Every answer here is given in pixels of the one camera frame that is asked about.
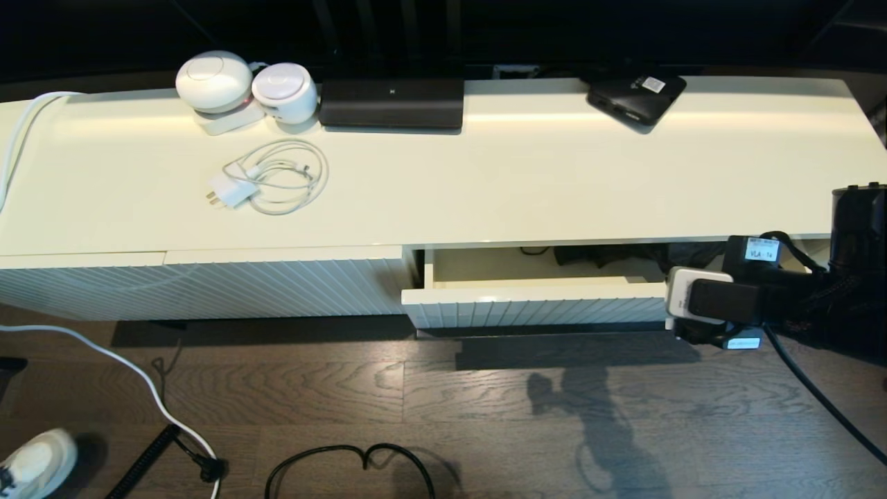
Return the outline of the black umbrella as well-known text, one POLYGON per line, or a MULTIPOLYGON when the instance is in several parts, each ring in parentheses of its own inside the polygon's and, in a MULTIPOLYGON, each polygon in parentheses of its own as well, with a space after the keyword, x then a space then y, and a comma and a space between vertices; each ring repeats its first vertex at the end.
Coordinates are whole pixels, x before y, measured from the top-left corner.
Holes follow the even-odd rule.
POLYGON ((588 261, 597 268, 604 268, 605 265, 617 261, 637 258, 656 263, 665 274, 672 268, 704 269, 725 251, 726 244, 723 241, 519 247, 519 252, 525 256, 541 256, 552 252, 555 262, 560 266, 588 261))

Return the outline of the white cabinet drawer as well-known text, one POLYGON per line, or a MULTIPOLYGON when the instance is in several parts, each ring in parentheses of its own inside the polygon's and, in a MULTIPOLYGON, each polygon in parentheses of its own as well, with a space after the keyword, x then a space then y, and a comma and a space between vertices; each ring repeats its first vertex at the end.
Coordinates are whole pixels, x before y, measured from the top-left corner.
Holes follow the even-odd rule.
MULTIPOLYGON (((723 254, 703 270, 719 271, 723 254)), ((401 301, 419 329, 659 322, 668 274, 637 258, 597 268, 519 247, 436 249, 424 255, 422 286, 401 301)))

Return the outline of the white ribbed tv cabinet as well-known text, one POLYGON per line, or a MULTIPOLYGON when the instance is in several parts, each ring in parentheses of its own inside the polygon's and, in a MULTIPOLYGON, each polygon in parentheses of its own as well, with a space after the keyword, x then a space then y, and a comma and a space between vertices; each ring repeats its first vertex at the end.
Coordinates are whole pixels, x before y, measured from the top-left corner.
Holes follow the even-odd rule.
POLYGON ((887 183, 845 83, 687 77, 651 132, 573 79, 474 81, 457 133, 272 120, 210 137, 174 89, 38 114, 0 211, 0 304, 76 320, 402 315, 428 250, 831 232, 887 183), (206 199, 225 173, 259 191, 206 199))

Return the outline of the black set-top box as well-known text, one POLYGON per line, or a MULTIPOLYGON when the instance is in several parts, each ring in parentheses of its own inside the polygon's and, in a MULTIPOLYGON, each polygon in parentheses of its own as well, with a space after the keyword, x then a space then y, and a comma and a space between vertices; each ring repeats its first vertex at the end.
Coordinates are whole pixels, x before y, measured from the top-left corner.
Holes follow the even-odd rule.
POLYGON ((586 101, 608 116, 653 127, 685 89, 687 80, 683 77, 640 73, 591 82, 586 101))

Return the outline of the black rectangular speaker bar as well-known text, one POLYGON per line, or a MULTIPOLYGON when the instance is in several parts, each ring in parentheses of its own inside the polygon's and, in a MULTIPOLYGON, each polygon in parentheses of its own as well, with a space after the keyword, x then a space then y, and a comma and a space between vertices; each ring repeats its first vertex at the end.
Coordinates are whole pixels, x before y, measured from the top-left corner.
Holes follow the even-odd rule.
POLYGON ((339 128, 458 130, 462 77, 330 79, 321 86, 319 122, 339 128))

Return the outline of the small white round device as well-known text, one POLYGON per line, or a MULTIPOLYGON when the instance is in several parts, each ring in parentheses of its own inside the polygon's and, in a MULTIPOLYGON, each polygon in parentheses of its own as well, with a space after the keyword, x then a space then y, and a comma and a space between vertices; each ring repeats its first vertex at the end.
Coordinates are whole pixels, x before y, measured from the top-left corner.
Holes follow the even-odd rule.
POLYGON ((278 63, 263 67, 252 82, 254 99, 275 121, 298 125, 310 120, 319 105, 319 92, 305 67, 278 63))

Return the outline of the white charger plug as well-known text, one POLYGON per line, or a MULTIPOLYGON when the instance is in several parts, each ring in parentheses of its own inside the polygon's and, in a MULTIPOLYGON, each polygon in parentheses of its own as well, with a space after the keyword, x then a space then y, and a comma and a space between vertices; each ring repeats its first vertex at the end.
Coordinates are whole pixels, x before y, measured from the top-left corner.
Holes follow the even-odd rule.
POLYGON ((228 208, 237 208, 249 201, 259 191, 255 183, 234 179, 225 173, 212 177, 209 180, 209 188, 208 195, 205 197, 210 204, 219 204, 228 208))

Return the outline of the white flat box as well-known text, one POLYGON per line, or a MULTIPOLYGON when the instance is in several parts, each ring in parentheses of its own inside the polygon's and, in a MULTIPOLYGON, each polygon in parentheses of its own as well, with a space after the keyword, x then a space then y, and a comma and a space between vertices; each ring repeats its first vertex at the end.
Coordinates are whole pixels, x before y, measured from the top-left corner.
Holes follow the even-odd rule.
POLYGON ((254 101, 243 103, 233 110, 219 113, 207 113, 194 111, 194 122, 203 133, 209 136, 218 136, 226 132, 232 132, 251 123, 263 120, 266 113, 264 109, 254 101))

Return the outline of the large white round device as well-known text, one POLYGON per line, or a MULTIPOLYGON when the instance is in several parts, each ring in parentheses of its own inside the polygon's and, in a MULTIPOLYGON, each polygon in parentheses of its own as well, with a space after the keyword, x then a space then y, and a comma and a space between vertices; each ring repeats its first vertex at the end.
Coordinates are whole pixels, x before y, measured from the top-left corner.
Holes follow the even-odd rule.
POLYGON ((252 71, 228 51, 207 51, 187 60, 175 76, 175 91, 195 111, 219 114, 252 98, 252 71))

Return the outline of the white sneaker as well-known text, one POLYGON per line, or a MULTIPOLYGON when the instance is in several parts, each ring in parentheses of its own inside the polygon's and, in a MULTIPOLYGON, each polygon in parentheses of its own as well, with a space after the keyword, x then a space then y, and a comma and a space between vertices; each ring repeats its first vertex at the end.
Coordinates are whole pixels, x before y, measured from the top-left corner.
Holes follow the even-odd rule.
POLYGON ((38 434, 0 462, 0 499, 45 499, 69 477, 77 459, 75 439, 66 430, 38 434))

